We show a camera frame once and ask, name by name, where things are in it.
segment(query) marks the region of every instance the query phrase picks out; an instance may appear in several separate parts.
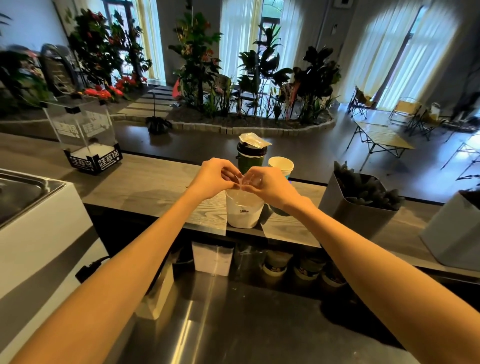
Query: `counter top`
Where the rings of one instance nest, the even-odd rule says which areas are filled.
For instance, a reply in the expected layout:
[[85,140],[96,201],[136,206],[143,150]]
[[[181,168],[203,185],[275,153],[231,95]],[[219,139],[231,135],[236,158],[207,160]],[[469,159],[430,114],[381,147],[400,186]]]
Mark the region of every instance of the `counter top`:
[[[123,154],[123,161],[98,176],[72,168],[59,143],[0,133],[0,168],[68,181],[75,184],[84,203],[145,215],[162,216],[196,175],[199,166]],[[318,205],[324,186],[292,182],[303,196]],[[406,201],[388,225],[373,239],[379,246],[415,266],[480,278],[480,272],[437,263],[418,237],[440,206]],[[227,230],[268,239],[319,247],[293,217],[272,213],[261,227],[236,229],[227,224],[225,193],[201,203],[185,227],[225,235]]]

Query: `camping chair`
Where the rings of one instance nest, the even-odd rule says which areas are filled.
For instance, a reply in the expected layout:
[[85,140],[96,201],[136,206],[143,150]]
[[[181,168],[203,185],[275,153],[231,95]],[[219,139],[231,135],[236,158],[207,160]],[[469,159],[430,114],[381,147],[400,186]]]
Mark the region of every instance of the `camping chair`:
[[[418,114],[418,111],[420,110],[420,107],[421,107],[421,104],[417,100],[415,100],[411,97],[402,97],[396,103],[396,106],[392,110],[392,112],[390,113],[390,116],[388,117],[388,119],[390,121],[394,121],[391,124],[403,125],[407,122],[405,119],[413,118],[413,117],[415,117],[415,115]],[[403,120],[394,119],[393,118],[394,115],[399,115],[399,116],[403,117],[404,119]]]
[[432,131],[446,121],[447,118],[440,117],[440,105],[434,102],[430,108],[425,109],[421,116],[420,113],[418,113],[412,118],[411,122],[407,126],[407,130],[410,130],[410,136],[412,136],[415,130],[418,128],[420,133],[427,138],[427,141],[430,141],[430,135],[432,134]]
[[360,114],[365,119],[367,119],[367,112],[370,109],[375,108],[375,102],[371,101],[371,97],[366,96],[363,91],[355,86],[355,91],[352,95],[352,99],[348,104],[347,113],[350,113],[350,117],[353,119],[354,116]]

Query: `white paper cup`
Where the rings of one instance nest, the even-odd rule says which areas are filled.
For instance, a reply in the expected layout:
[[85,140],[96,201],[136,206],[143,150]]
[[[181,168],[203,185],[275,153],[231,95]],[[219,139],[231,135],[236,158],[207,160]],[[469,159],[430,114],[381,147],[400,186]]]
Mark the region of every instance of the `white paper cup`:
[[228,223],[234,228],[253,228],[265,202],[257,195],[241,190],[227,190],[226,195]]
[[287,179],[290,177],[294,167],[290,159],[283,157],[271,157],[268,160],[268,166],[279,168]]

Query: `stone border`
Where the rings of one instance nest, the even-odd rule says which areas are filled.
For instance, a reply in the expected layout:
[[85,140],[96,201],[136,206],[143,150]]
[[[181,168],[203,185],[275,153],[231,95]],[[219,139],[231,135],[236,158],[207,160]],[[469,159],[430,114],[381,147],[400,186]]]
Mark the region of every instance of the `stone border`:
[[[113,121],[136,121],[145,124],[146,117],[143,116],[131,116],[124,114],[115,114],[110,116]],[[310,133],[314,130],[331,129],[336,124],[336,119],[324,122],[320,125],[308,125],[300,129],[280,129],[280,128],[262,128],[262,127],[249,127],[249,126],[237,126],[228,128],[220,125],[196,123],[196,122],[182,122],[182,121],[170,121],[172,128],[175,130],[198,130],[202,132],[213,132],[220,134],[240,135],[243,133],[253,132],[258,136],[297,136],[299,134]]]

